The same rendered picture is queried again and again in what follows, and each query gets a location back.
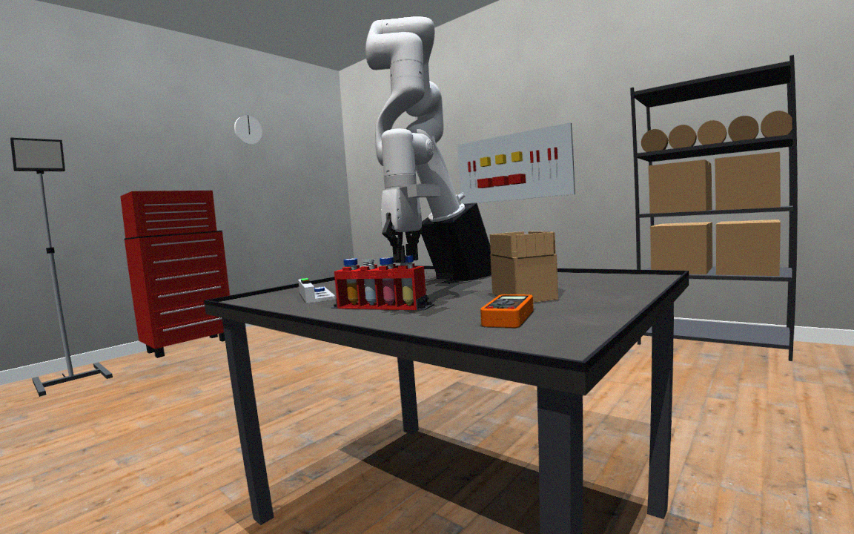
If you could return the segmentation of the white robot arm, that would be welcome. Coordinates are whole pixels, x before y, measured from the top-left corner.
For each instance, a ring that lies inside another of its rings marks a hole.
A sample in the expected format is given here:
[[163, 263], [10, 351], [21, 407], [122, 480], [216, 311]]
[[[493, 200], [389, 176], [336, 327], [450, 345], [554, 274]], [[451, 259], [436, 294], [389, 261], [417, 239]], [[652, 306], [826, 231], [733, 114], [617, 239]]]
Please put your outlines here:
[[[371, 70], [390, 70], [391, 74], [391, 95], [375, 126], [384, 188], [407, 187], [408, 197], [426, 197], [430, 222], [443, 222], [465, 210], [460, 203], [465, 194], [455, 195], [436, 145], [443, 134], [443, 116], [440, 89], [429, 82], [433, 44], [434, 23], [429, 18], [377, 20], [371, 24], [365, 56]], [[392, 130], [404, 112], [416, 121], [406, 129]], [[416, 172], [427, 185], [417, 185]]]

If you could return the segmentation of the orange digital multimeter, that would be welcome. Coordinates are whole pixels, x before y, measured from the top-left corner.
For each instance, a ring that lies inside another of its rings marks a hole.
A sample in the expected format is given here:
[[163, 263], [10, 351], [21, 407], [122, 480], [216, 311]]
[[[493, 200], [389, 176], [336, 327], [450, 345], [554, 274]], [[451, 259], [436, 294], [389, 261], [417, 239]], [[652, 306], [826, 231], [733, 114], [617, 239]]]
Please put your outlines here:
[[480, 309], [481, 326], [517, 328], [533, 312], [533, 295], [502, 294]]

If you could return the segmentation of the brown cardboard box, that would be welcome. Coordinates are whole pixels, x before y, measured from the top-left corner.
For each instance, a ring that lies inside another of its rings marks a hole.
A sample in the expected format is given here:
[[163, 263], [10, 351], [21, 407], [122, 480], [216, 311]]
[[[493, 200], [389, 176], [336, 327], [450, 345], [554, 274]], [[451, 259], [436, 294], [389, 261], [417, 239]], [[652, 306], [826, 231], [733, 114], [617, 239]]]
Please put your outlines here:
[[533, 302], [558, 300], [555, 232], [490, 234], [489, 250], [492, 294], [529, 294]]

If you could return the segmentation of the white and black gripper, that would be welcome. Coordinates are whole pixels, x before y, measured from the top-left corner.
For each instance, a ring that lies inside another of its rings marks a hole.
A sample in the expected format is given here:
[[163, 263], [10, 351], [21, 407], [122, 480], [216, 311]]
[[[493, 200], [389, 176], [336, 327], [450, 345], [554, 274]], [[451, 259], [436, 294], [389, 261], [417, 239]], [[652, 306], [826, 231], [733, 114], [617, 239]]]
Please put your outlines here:
[[[424, 230], [420, 198], [408, 197], [407, 187], [384, 188], [382, 228], [383, 236], [392, 245], [394, 263], [405, 263], [406, 256], [413, 256], [414, 260], [418, 260], [417, 243]], [[408, 243], [405, 247], [403, 232], [406, 233]], [[396, 234], [399, 236], [396, 237]]]

